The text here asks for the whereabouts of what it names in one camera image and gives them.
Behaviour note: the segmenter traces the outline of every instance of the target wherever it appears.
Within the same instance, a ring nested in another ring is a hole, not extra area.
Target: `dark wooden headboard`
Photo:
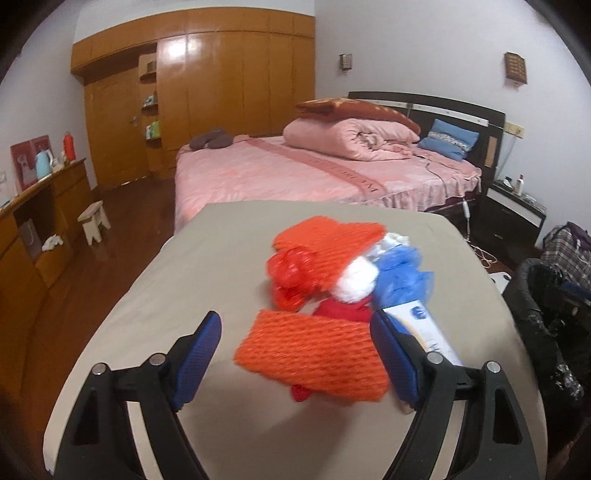
[[[503,112],[472,103],[416,93],[349,92],[349,98],[368,100],[403,113],[419,124],[421,138],[427,136],[436,118],[478,132],[478,141],[468,152],[466,160],[482,170],[482,191],[486,194],[499,163],[505,128]]]

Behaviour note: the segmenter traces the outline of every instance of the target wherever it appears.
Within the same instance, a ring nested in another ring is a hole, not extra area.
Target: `electrical cable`
[[[432,163],[431,161],[428,161],[427,164],[425,165],[425,168],[427,169],[427,171],[429,173],[432,173],[433,175],[435,175],[436,177],[438,177],[441,180],[441,183],[443,184],[443,190],[445,191],[445,197],[448,198],[447,186],[445,185],[445,180],[443,180],[443,178],[439,174],[435,173],[433,170],[431,170],[429,168],[429,165],[431,165],[431,163]],[[462,203],[463,203],[463,208],[464,208],[464,217],[466,218],[466,237],[464,240],[466,240],[467,244],[470,245],[470,248],[472,249],[474,254],[479,258],[480,264],[484,268],[490,268],[495,263],[497,263],[498,260],[496,259],[496,257],[494,255],[492,255],[489,252],[487,252],[486,250],[474,245],[472,243],[472,241],[470,240],[470,207],[468,206],[468,202],[466,201],[466,198],[463,196],[462,196]]]
[[[493,254],[490,254],[486,250],[474,245],[470,240],[470,209],[468,208],[468,203],[466,199],[462,197],[462,202],[464,203],[464,216],[466,217],[466,243],[470,245],[470,248],[474,252],[474,254],[479,258],[480,264],[484,268],[491,268],[495,263],[498,262],[496,257]]]
[[[436,177],[439,177],[439,180],[441,180],[441,183],[443,184],[443,191],[445,192],[445,198],[449,198],[449,196],[447,195],[447,185],[445,185],[445,180],[443,180],[443,178],[442,178],[442,176],[441,176],[441,175],[439,175],[439,174],[435,173],[433,170],[431,170],[431,169],[429,168],[429,165],[431,165],[431,163],[433,163],[433,162],[431,162],[431,161],[430,161],[430,162],[428,162],[428,163],[425,165],[425,168],[427,169],[427,171],[428,171],[429,173],[432,173],[432,174],[433,174],[433,175],[435,175]]]

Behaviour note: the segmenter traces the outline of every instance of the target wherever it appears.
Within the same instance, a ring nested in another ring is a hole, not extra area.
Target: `plastic bottle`
[[[523,175],[519,175],[519,178],[515,182],[515,189],[513,190],[516,195],[521,196],[523,194],[523,184]]]
[[[74,138],[70,135],[70,132],[66,132],[64,136],[64,152],[66,152],[66,158],[68,161],[74,161],[76,159],[76,150],[74,150]]]

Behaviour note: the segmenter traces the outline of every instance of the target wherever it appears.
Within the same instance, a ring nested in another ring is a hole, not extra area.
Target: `white wall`
[[[90,186],[96,177],[90,160],[84,91],[70,74],[72,42],[84,0],[66,0],[33,33],[0,84],[0,171],[14,194],[10,146],[49,135],[54,153],[70,131],[78,158],[86,157]]]
[[[138,18],[201,7],[258,7],[314,15],[314,0],[91,0],[80,12],[74,41]]]
[[[505,83],[503,54],[529,84]],[[339,74],[338,55],[353,53]],[[435,95],[506,113],[525,128],[504,175],[548,208],[543,234],[591,230],[591,87],[553,28],[524,0],[316,0],[316,95],[350,90]],[[514,137],[505,136],[504,151]]]

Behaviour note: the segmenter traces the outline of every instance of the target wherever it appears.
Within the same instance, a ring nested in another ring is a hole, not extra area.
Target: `red cloth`
[[[368,295],[357,303],[342,303],[333,297],[329,297],[320,302],[320,305],[318,305],[318,308],[312,315],[369,323],[372,316],[372,310],[369,306],[370,301],[371,295]]]

